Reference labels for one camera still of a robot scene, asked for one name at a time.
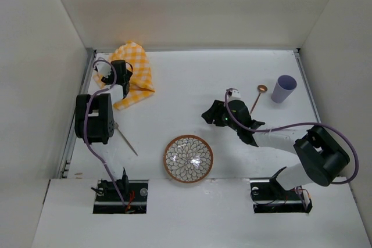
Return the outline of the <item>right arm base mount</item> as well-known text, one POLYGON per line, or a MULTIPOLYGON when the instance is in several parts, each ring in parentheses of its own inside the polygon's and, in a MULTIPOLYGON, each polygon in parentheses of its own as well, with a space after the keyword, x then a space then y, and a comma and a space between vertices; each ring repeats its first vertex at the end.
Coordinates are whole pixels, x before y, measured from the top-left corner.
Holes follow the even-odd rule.
POLYGON ((250 197, 256 214, 305 213, 313 209, 309 191, 302 186, 283 189, 270 179, 250 180, 250 197))

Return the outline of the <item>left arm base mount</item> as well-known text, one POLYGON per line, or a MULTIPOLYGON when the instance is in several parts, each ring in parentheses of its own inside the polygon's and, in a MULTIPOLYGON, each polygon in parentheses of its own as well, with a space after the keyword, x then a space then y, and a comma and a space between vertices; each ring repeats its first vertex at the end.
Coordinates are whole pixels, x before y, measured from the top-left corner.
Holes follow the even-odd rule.
POLYGON ((117 186, 124 202, 111 181, 101 180, 91 188, 95 192, 94 214, 146 214, 149 181, 117 182, 117 186))

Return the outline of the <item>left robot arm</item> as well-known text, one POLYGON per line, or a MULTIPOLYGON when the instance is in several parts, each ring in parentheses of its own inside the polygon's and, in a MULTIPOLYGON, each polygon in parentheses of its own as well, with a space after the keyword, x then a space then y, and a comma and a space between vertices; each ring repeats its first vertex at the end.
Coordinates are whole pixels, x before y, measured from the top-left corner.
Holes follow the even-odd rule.
POLYGON ((113 181, 113 187, 122 196, 128 194, 128 178, 115 175, 108 160, 93 150, 93 143, 108 144, 115 131, 113 105, 123 101, 130 91, 133 67, 125 60, 108 62, 100 58, 93 64, 94 70, 102 76, 103 88, 94 94, 79 94, 76 97, 74 130, 76 137, 83 140, 88 150, 103 164, 113 181))

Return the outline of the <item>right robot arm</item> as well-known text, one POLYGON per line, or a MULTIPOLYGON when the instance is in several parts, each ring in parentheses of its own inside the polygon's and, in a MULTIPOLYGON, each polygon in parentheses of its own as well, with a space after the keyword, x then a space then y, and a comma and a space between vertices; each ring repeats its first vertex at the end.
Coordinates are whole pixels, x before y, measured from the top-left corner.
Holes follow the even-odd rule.
POLYGON ((350 162, 346 151, 322 126, 314 125, 308 130, 270 129, 264 122, 252 119, 241 100, 215 100, 201 117, 208 124, 230 127, 247 145, 296 155, 298 164, 283 167, 271 177, 286 191, 312 182, 329 186, 350 162))

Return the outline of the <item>yellow white checkered cloth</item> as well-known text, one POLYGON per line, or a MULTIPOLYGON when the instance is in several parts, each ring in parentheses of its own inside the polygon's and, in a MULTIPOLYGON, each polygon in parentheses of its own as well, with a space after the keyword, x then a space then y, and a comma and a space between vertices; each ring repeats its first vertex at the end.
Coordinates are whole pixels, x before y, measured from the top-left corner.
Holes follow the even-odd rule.
MULTIPOLYGON (((133 66, 133 74, 130 78, 130 91, 123 99, 123 90, 120 85, 115 85, 112 89, 113 107, 117 110, 124 110, 155 93, 152 82, 152 72, 149 60, 145 50, 141 45, 135 42, 127 42, 125 45, 116 49, 108 58, 108 62, 113 60, 125 60, 133 66)), ((93 79, 100 88, 109 87, 102 81, 100 74, 96 71, 93 79)), ((116 73, 114 73, 114 82, 116 82, 116 73)))

